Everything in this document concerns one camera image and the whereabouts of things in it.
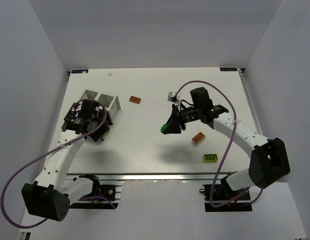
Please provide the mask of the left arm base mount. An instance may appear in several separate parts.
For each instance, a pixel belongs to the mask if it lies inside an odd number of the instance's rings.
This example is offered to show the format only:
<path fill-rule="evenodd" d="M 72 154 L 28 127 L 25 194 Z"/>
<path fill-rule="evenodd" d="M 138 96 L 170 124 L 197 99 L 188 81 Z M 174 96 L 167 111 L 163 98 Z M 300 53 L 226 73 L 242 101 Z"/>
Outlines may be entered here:
<path fill-rule="evenodd" d="M 121 196 L 121 183 L 99 180 L 96 175 L 82 174 L 73 180 L 87 179 L 93 182 L 92 191 L 73 203 L 71 209 L 115 210 Z"/>

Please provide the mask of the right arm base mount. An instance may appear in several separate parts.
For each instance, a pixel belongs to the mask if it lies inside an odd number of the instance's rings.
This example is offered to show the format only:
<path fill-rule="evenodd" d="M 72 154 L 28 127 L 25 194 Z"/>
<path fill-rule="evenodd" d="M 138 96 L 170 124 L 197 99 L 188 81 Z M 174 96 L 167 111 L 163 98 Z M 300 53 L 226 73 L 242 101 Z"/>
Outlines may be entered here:
<path fill-rule="evenodd" d="M 204 206 L 207 213 L 229 213 L 229 212 L 251 212 L 252 205 L 250 204 L 250 193 L 249 190 L 241 195 L 240 197 L 234 199 L 233 201 L 223 205 L 221 207 L 213 207 L 210 204 L 210 190 L 212 184 L 204 184 L 203 187 L 199 190 L 199 193 L 204 197 Z M 214 187 L 213 192 L 213 204 L 218 205 L 226 201 L 231 200 L 232 198 L 238 196 L 245 189 L 240 189 L 237 191 L 228 191 L 223 186 L 221 186 L 220 181 L 217 181 Z"/>

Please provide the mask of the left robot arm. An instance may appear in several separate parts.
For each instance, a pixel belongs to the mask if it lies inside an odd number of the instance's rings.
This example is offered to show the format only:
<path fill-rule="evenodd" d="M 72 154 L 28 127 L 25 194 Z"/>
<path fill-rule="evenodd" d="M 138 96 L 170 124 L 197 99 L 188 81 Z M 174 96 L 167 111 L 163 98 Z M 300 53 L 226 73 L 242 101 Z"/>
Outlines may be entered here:
<path fill-rule="evenodd" d="M 90 99 L 73 103 L 64 118 L 57 151 L 48 156 L 34 182 L 22 188 L 29 214 L 60 222 L 73 203 L 100 194 L 99 179 L 93 174 L 82 174 L 69 184 L 65 178 L 86 139 L 103 140 L 109 130 L 107 110 L 101 103 Z"/>

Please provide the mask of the brown lego brick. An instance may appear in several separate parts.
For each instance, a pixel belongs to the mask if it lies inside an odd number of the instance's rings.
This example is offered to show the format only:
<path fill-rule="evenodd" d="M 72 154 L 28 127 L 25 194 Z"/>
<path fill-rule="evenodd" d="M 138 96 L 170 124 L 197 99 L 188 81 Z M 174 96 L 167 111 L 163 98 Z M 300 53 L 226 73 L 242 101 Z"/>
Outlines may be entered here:
<path fill-rule="evenodd" d="M 139 97 L 131 96 L 129 98 L 129 101 L 132 102 L 132 103 L 135 103 L 135 104 L 140 104 L 141 99 Z"/>

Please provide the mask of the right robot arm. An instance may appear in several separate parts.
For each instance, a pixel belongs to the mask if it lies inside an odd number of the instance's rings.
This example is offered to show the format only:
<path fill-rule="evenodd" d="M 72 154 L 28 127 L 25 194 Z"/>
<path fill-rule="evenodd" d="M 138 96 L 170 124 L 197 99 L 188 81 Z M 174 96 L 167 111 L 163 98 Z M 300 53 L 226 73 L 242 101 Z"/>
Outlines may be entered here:
<path fill-rule="evenodd" d="M 180 134 L 186 124 L 200 120 L 213 130 L 230 138 L 249 156 L 247 169 L 236 171 L 221 180 L 220 188 L 227 195 L 257 186 L 265 189 L 290 173 L 290 166 L 284 142 L 279 138 L 269 139 L 237 122 L 222 105 L 214 105 L 204 87 L 190 92 L 193 103 L 185 107 L 172 92 L 168 101 L 172 102 L 172 112 L 161 128 L 164 135 Z"/>

